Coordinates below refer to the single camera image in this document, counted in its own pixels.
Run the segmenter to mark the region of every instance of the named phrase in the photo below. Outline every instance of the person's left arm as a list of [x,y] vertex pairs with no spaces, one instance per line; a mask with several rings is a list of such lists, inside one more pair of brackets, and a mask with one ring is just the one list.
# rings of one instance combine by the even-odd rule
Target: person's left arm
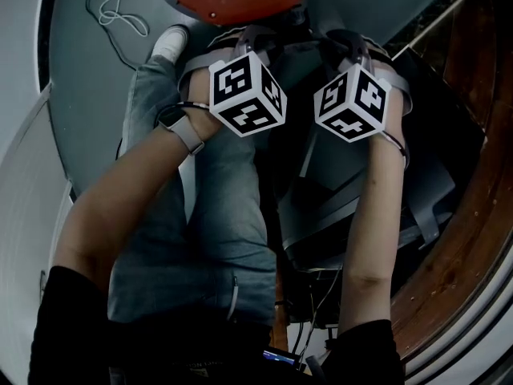
[[[195,72],[190,85],[189,100],[207,103],[208,70]],[[186,112],[203,141],[221,127],[205,111]],[[82,274],[106,294],[115,259],[187,155],[177,134],[155,128],[76,201],[59,238],[54,265]]]

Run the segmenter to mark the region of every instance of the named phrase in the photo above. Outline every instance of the smartwatch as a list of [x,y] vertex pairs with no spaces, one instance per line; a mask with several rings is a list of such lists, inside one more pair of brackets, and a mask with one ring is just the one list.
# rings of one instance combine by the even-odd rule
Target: smartwatch
[[192,126],[187,113],[181,108],[171,108],[168,111],[163,111],[159,116],[159,125],[169,132],[177,134],[191,156],[195,156],[205,146],[205,143],[201,141],[200,136]]

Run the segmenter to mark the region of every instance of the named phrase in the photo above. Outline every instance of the cube with fiducial marker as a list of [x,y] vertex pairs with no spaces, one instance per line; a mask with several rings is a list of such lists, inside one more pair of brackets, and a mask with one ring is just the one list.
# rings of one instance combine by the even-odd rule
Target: cube with fiducial marker
[[285,123],[287,97],[254,51],[210,71],[210,112],[240,137]]
[[382,132],[391,90],[354,64],[315,93],[315,122],[348,143]]

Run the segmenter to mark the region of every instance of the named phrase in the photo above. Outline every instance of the person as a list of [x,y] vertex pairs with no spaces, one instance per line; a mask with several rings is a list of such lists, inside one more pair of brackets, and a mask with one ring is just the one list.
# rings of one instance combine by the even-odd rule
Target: person
[[[253,140],[195,107],[185,111],[205,146],[186,221],[178,167],[188,148],[155,121],[180,101],[175,63],[187,42],[182,26],[158,39],[131,85],[122,156],[66,220],[38,312],[30,384],[319,382],[263,357],[276,258],[266,244]],[[208,70],[195,71],[188,100],[208,103],[208,88]],[[393,90],[386,128],[404,144],[402,101]],[[370,138],[369,158],[337,345],[322,365],[328,383],[404,382],[390,322],[404,164],[381,136]]]

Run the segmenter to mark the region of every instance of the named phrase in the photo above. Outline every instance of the gray floor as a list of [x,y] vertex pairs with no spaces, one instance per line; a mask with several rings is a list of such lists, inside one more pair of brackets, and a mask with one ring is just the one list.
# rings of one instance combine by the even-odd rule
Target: gray floor
[[[92,0],[97,10],[103,0]],[[385,43],[433,0],[329,0],[351,30]],[[81,193],[112,163],[121,135],[132,71],[117,59],[107,36],[84,10],[85,0],[56,0],[50,37],[50,98],[55,137],[75,191]],[[122,22],[111,26],[125,55],[143,62],[171,24],[192,30],[197,52],[216,28],[185,17],[164,0],[123,0],[121,11],[144,17],[150,35],[141,38]]]

